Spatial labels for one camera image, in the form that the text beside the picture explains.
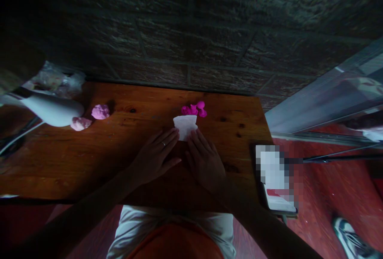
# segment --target person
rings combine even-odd
[[[151,136],[124,171],[46,224],[9,257],[65,258],[117,203],[181,161],[164,162],[178,139],[177,129]],[[270,259],[321,258],[229,180],[217,149],[199,130],[191,133],[188,146],[186,158],[193,176],[232,214],[124,206],[108,259],[234,258],[233,215]]]

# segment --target forearm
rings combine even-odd
[[[18,246],[11,257],[34,254],[39,258],[65,258],[110,210],[137,186],[138,183],[129,174],[129,169],[121,172],[45,225],[38,234]]]
[[[244,196],[230,180],[225,181],[216,198],[233,213],[269,259],[321,258],[287,226]]]

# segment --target finger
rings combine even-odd
[[[212,143],[210,140],[208,140],[207,142],[209,143],[209,146],[210,146],[211,150],[213,150],[214,152],[218,153],[217,149],[215,148],[214,143]]]
[[[197,135],[198,135],[199,140],[203,144],[204,148],[208,152],[213,152],[213,150],[211,149],[211,147],[210,147],[209,143],[207,142],[206,138],[203,136],[202,132],[199,129],[197,129]]]
[[[148,144],[152,143],[153,141],[155,141],[156,138],[159,137],[161,133],[162,133],[162,130],[160,130],[156,134],[154,134],[151,137],[149,137],[149,139],[145,142],[145,145],[148,145]]]
[[[197,133],[194,130],[192,130],[190,134],[191,134],[191,139],[193,143],[195,144],[195,146],[197,147],[197,149],[199,150],[199,152],[201,154],[207,154],[208,152],[206,148],[203,146],[202,142],[199,140]]]
[[[195,168],[195,162],[194,162],[194,160],[193,160],[192,155],[190,154],[189,151],[186,151],[185,154],[186,154],[186,159],[187,159],[187,161],[188,161],[188,163],[189,163],[189,166],[190,166],[191,170],[194,170],[194,168]]]
[[[165,174],[166,171],[168,171],[170,168],[172,168],[173,166],[177,165],[178,163],[180,163],[182,160],[180,158],[172,158],[170,159],[169,161],[165,162],[162,167],[161,167],[161,173],[162,174]]]
[[[177,133],[177,135],[172,139],[172,141],[170,141],[165,147],[164,149],[162,150],[162,154],[164,156],[167,156],[171,150],[173,149],[173,147],[177,144],[178,140],[180,138],[180,135]]]
[[[161,141],[164,141],[166,137],[168,137],[172,132],[175,131],[175,128],[169,129],[168,131],[165,131],[163,134],[161,134],[153,143],[158,144],[161,143]]]
[[[178,129],[174,130],[171,134],[169,134],[168,137],[164,138],[162,142],[165,143],[165,145],[168,145],[169,142],[171,142],[177,136],[178,133]]]
[[[191,137],[189,137],[188,139],[188,145],[189,145],[190,153],[193,156],[194,161],[196,162],[198,159],[201,158],[201,154],[199,153]]]

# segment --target hand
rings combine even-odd
[[[173,128],[166,132],[158,132],[148,139],[128,168],[129,172],[134,173],[139,185],[160,177],[181,162],[180,158],[172,158],[164,163],[179,138],[178,129]]]
[[[190,152],[186,152],[191,172],[197,181],[212,194],[216,194],[226,179],[225,168],[214,144],[207,141],[199,129],[188,139]]]

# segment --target cable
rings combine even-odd
[[[2,150],[0,150],[0,156],[1,154],[8,148],[10,147],[15,141],[17,141],[19,138],[23,137],[24,135],[26,135],[27,133],[31,132],[32,130],[38,128],[40,125],[43,125],[45,122],[42,121],[40,122],[38,125],[32,127],[31,129],[28,129],[26,132],[20,134],[18,137],[16,137],[15,139],[13,139],[12,141],[10,141]]]
[[[379,142],[379,143],[376,143],[376,144],[373,144],[373,145],[369,145],[369,146],[362,146],[362,147],[357,147],[357,148],[353,148],[353,149],[347,149],[347,150],[343,150],[343,151],[339,151],[339,152],[334,152],[334,153],[330,153],[330,154],[326,154],[326,155],[321,155],[321,156],[316,156],[316,157],[311,157],[311,158],[304,158],[303,161],[316,160],[316,159],[319,159],[319,158],[328,157],[328,156],[332,156],[332,155],[336,155],[336,154],[341,154],[341,153],[345,153],[345,152],[349,152],[349,151],[355,151],[355,150],[360,150],[360,149],[365,149],[365,148],[371,148],[371,147],[375,147],[375,146],[382,145],[382,144],[383,144],[383,142]]]

